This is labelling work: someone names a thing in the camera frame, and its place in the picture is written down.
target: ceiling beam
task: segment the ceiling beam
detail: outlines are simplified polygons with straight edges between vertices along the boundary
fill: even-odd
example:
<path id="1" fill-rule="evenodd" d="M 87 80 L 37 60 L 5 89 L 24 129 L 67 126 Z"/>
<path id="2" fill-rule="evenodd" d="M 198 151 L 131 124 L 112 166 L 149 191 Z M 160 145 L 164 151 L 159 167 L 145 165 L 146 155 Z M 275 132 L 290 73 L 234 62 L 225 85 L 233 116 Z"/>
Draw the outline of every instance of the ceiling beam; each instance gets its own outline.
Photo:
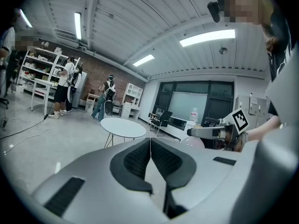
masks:
<path id="1" fill-rule="evenodd" d="M 52 26 L 51 29 L 53 31 L 53 35 L 55 36 L 54 28 L 57 28 L 57 25 L 56 25 L 53 13 L 50 8 L 49 0 L 42 0 L 42 3 L 43 3 L 43 7 L 46 11 L 46 17 L 48 18 L 48 21 L 49 21 L 50 25 Z"/>
<path id="2" fill-rule="evenodd" d="M 156 76 L 151 76 L 150 80 L 157 80 L 170 77 L 183 77 L 183 76 L 200 76 L 200 75 L 229 75 L 229 76 L 243 76 L 253 77 L 259 79 L 266 79 L 267 74 L 262 71 L 244 70 L 244 69 L 232 69 L 232 68 L 215 68 L 215 69 L 198 69 L 198 70 L 185 70 L 178 72 L 171 72 Z"/>
<path id="3" fill-rule="evenodd" d="M 134 59 L 138 58 L 138 56 L 145 52 L 146 50 L 148 50 L 149 48 L 153 47 L 154 45 L 158 44 L 159 42 L 163 41 L 164 39 L 172 36 L 173 34 L 177 34 L 181 31 L 187 30 L 189 28 L 193 28 L 195 26 L 199 26 L 202 24 L 206 24 L 209 22 L 213 22 L 213 19 L 210 15 L 204 15 L 201 17 L 197 17 L 197 18 L 193 18 L 189 21 L 185 21 L 173 28 L 168 29 L 167 31 L 161 33 L 159 36 L 155 37 L 154 39 L 150 40 L 149 42 L 147 42 L 146 44 L 144 44 L 141 48 L 139 48 L 135 53 L 133 53 L 129 59 L 123 64 L 124 66 L 126 66 L 127 64 L 129 64 L 131 61 L 133 61 Z"/>
<path id="4" fill-rule="evenodd" d="M 91 49 L 92 36 L 93 36 L 93 21 L 95 16 L 95 9 L 98 4 L 98 0 L 89 0 L 88 2 L 88 10 L 87 10 L 87 46 L 88 49 Z"/>

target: jeans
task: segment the jeans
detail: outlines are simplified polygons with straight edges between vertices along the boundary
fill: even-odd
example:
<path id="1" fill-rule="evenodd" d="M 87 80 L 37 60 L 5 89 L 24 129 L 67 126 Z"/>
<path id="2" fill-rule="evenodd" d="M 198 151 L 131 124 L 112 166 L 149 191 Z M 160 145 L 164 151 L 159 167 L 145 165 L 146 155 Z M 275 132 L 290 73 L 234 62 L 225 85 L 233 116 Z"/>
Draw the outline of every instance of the jeans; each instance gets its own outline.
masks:
<path id="1" fill-rule="evenodd" d="M 98 115 L 99 122 L 101 122 L 102 119 L 104 118 L 104 114 L 105 114 L 104 103 L 105 103 L 104 95 L 101 94 L 101 96 L 99 97 L 98 102 L 92 112 L 92 117 L 95 118 L 95 116 L 97 115 L 97 113 L 100 110 L 99 115 Z"/>

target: whiteboard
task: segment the whiteboard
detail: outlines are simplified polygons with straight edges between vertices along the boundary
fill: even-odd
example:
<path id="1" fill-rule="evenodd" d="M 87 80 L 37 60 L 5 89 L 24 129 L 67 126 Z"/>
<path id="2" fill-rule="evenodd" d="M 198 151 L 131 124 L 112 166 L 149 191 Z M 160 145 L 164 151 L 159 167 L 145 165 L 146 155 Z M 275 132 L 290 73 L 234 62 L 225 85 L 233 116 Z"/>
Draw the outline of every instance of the whiteboard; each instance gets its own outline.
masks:
<path id="1" fill-rule="evenodd" d="M 207 94 L 194 94 L 185 92 L 174 92 L 172 95 L 169 111 L 173 117 L 190 120 L 193 108 L 197 108 L 198 124 L 201 124 L 206 108 Z"/>

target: person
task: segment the person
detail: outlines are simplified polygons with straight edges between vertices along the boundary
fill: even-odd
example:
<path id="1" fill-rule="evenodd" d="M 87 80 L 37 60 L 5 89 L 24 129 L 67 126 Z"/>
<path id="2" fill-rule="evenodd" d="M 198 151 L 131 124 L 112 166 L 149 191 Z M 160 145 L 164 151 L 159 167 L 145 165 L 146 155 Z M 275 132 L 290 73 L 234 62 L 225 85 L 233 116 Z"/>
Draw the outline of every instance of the person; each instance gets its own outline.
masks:
<path id="1" fill-rule="evenodd" d="M 71 83 L 71 92 L 72 93 L 76 93 L 76 89 L 78 88 L 80 82 L 81 82 L 81 79 L 82 79 L 82 67 L 78 66 L 76 71 L 75 71 L 75 74 L 74 74 L 74 77 L 73 77 L 73 81 Z M 71 112 L 71 108 L 72 108 L 72 103 L 69 102 L 68 99 L 66 99 L 66 102 L 65 102 L 65 110 L 63 110 L 64 113 L 70 113 Z"/>
<path id="2" fill-rule="evenodd" d="M 215 14 L 223 12 L 224 16 L 230 19 L 230 22 L 246 22 L 262 27 L 273 81 L 285 65 L 286 51 L 288 51 L 287 55 L 290 55 L 294 46 L 289 37 L 286 20 L 279 8 L 274 6 L 270 0 L 217 0 L 217 3 L 216 11 L 211 8 L 211 3 L 208 5 L 215 22 L 219 21 L 219 17 Z M 260 140 L 266 133 L 281 125 L 272 103 L 269 107 L 269 113 L 272 117 L 266 123 L 247 131 L 248 141 Z M 227 144 L 231 142 L 230 132 L 227 133 L 226 141 Z M 245 142 L 239 139 L 235 151 L 242 151 L 244 144 Z"/>
<path id="3" fill-rule="evenodd" d="M 67 91 L 72 80 L 72 75 L 75 71 L 75 65 L 73 62 L 74 57 L 69 57 L 64 70 L 57 73 L 60 76 L 60 79 L 54 96 L 54 113 L 49 115 L 49 118 L 51 119 L 58 119 L 59 116 L 63 116 L 64 103 L 67 99 Z"/>
<path id="4" fill-rule="evenodd" d="M 105 114 L 105 109 L 103 107 L 106 99 L 106 92 L 108 91 L 109 88 L 113 88 L 114 89 L 115 85 L 114 85 L 114 75 L 110 75 L 107 79 L 107 81 L 104 82 L 103 86 L 99 88 L 99 91 L 102 91 L 103 93 L 100 95 L 98 102 L 93 110 L 93 112 L 90 114 L 90 117 L 92 119 L 95 118 L 95 116 L 97 115 L 97 113 L 99 112 L 98 115 L 98 121 L 101 122 L 102 119 L 104 118 L 104 114 Z"/>
<path id="5" fill-rule="evenodd" d="M 3 30 L 1 31 L 0 37 L 0 66 L 3 65 L 7 67 L 9 55 L 15 46 L 15 31 L 14 26 L 21 16 L 19 9 L 14 8 L 9 16 L 8 16 L 8 23 L 4 26 Z"/>

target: door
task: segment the door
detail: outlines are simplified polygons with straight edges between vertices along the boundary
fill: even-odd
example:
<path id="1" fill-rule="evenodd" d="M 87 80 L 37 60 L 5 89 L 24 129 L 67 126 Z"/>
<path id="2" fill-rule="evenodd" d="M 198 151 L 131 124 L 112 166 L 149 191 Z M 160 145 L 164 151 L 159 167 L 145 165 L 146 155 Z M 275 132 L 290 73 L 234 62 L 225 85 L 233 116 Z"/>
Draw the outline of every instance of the door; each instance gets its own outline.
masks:
<path id="1" fill-rule="evenodd" d="M 249 111 L 249 96 L 239 95 L 235 100 L 235 110 L 242 108 L 245 113 Z"/>
<path id="2" fill-rule="evenodd" d="M 257 116 L 256 115 L 251 115 L 251 114 L 248 114 L 246 113 L 246 118 L 248 119 L 248 122 L 249 122 L 249 127 L 247 130 L 250 130 L 250 129 L 254 129 L 256 127 L 256 121 L 257 121 Z"/>
<path id="3" fill-rule="evenodd" d="M 266 122 L 267 122 L 267 116 L 264 117 L 258 116 L 256 121 L 256 127 L 258 128 L 259 126 L 263 125 Z"/>
<path id="4" fill-rule="evenodd" d="M 258 113 L 258 106 L 257 106 L 257 98 L 250 97 L 249 98 L 249 114 L 257 115 Z"/>
<path id="5" fill-rule="evenodd" d="M 267 114 L 267 100 L 266 99 L 257 99 L 257 115 L 260 117 L 265 117 Z"/>

